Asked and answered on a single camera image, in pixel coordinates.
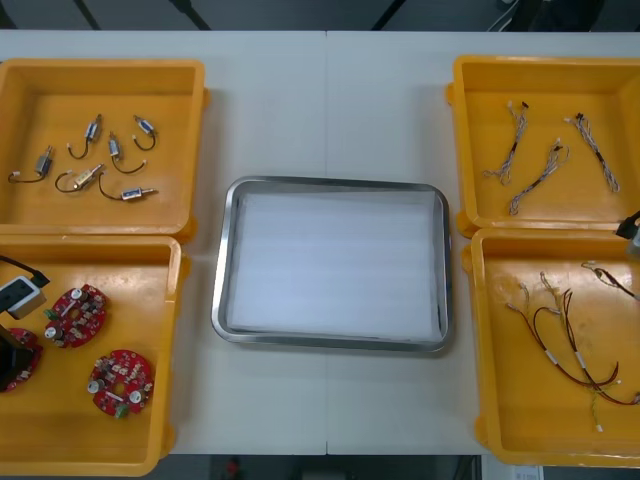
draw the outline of electrolytic capacitor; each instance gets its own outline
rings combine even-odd
[[[71,291],[71,298],[78,302],[86,302],[87,299],[89,298],[89,292],[80,290],[79,288],[74,288]]]
[[[89,385],[87,385],[87,391],[91,394],[98,393],[101,390],[104,390],[104,380],[99,378],[98,380],[91,380]]]
[[[144,391],[142,390],[134,390],[133,392],[131,392],[129,394],[129,401],[131,403],[142,403],[142,401],[144,400],[144,398],[146,397],[146,394]]]
[[[64,331],[60,327],[49,327],[44,331],[44,336],[49,340],[60,340],[64,336]]]

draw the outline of white table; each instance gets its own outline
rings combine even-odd
[[[213,266],[243,175],[426,182],[460,209],[444,87],[463,53],[638,56],[634,34],[0,32],[0,57],[193,57],[205,113],[193,269],[178,322],[176,453],[477,454],[466,241],[453,235],[456,335],[438,358],[218,338]]]

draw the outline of circular pcb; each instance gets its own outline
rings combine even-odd
[[[87,391],[107,415],[124,418],[129,412],[140,413],[153,393],[151,364],[131,350],[114,350],[96,361]]]
[[[76,348],[95,337],[107,318],[107,296],[91,285],[73,288],[62,295],[45,315],[50,322],[45,338],[60,348]]]

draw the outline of orange plastic bin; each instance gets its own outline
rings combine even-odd
[[[171,356],[186,267],[181,247],[154,236],[0,236],[0,252],[41,270],[46,305],[22,320],[0,317],[5,328],[26,328],[44,347],[33,376],[0,394],[1,475],[123,475],[151,471],[171,449],[168,424]],[[0,284],[22,274],[0,264]],[[42,313],[71,288],[89,283],[108,297],[105,326],[79,348],[44,338]],[[92,402],[87,381],[94,362],[129,349],[151,362],[154,392],[138,415],[116,419]]]
[[[192,197],[202,110],[208,100],[204,66],[194,60],[39,60],[10,59],[0,65],[0,177],[33,169],[48,145],[54,147],[48,177],[34,184],[0,188],[0,234],[151,234],[181,241],[194,234]],[[76,160],[66,150],[84,147],[90,121],[101,114],[103,131]],[[158,132],[150,144],[133,115]],[[123,169],[146,167],[134,175],[113,168],[107,139],[113,131],[122,145]],[[158,194],[137,202],[114,202],[97,185],[73,194],[54,188],[67,170],[80,173],[104,163],[105,189],[155,188]]]

